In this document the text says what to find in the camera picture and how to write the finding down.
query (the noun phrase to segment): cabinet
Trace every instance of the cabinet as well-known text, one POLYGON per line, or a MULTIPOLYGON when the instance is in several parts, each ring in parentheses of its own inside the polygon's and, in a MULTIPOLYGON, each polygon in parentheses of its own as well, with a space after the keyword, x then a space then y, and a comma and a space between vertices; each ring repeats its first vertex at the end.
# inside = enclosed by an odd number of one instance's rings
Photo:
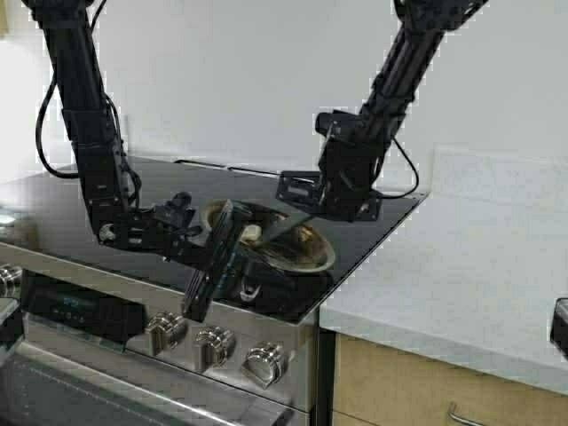
POLYGON ((8 19, 6 19, 6 5, 0 0, 0 36, 8 32, 8 19))
POLYGON ((565 426, 568 397, 337 335, 335 426, 565 426))

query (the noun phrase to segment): control knob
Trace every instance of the control knob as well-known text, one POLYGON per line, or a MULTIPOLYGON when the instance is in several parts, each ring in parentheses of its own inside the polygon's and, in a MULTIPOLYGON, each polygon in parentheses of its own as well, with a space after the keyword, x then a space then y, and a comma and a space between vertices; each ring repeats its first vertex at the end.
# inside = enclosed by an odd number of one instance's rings
POLYGON ((148 350, 155 357, 162 351, 178 346, 187 331, 184 317, 171 312, 161 312, 155 315, 146 326, 148 350))
POLYGON ((18 297, 23 270, 18 266, 0 266, 0 297, 18 297))
POLYGON ((241 372, 266 389, 286 373, 287 367, 288 362, 281 344, 261 342, 248 351, 241 372))
POLYGON ((193 343, 195 370, 204 373, 210 367, 221 367, 232 355, 234 346, 232 331, 221 327, 204 328, 193 343))

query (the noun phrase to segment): oven door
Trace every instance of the oven door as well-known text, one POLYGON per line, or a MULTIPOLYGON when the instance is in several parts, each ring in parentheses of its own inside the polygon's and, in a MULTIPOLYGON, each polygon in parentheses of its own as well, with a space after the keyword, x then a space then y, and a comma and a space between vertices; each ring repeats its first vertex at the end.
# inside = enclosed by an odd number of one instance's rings
POLYGON ((22 426, 296 426, 307 414, 26 319, 0 370, 0 419, 22 426))

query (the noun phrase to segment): cabinet handle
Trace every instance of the cabinet handle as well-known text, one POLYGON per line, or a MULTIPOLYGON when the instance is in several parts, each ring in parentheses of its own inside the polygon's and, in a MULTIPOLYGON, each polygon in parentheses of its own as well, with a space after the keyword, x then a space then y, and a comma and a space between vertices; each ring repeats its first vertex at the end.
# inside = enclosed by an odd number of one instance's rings
POLYGON ((447 415, 449 415, 450 419, 452 419, 454 422, 457 422, 459 424, 465 424, 466 426, 484 426, 481 423, 473 422, 472 420, 468 420, 468 419, 464 419, 463 417, 460 417, 459 415, 457 415, 455 413, 457 408, 458 408, 458 406, 455 404, 455 402, 453 402, 452 404, 450 404, 450 409, 447 412, 447 415))

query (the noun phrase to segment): white wall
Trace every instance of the white wall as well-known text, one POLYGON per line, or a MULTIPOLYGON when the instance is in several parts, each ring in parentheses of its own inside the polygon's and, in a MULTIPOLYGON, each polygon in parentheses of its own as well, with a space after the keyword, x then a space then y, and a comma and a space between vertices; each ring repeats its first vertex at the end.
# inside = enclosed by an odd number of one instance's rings
MULTIPOLYGON (((568 159, 568 6, 490 3, 447 37, 400 134, 425 185, 436 144, 568 159)), ((0 93, 9 101, 0 103, 0 135, 16 149, 0 178, 18 164, 37 167, 33 123, 49 72, 35 23, 20 0, 7 6, 12 33, 0 41, 0 93)), ((313 168, 314 115, 359 109, 397 29, 390 0, 110 0, 98 40, 134 154, 281 170, 313 168)), ((52 109, 47 132, 62 139, 56 116, 52 109)), ((67 143, 55 145, 53 160, 67 161, 67 143)), ((385 179, 410 183, 396 154, 385 179)))

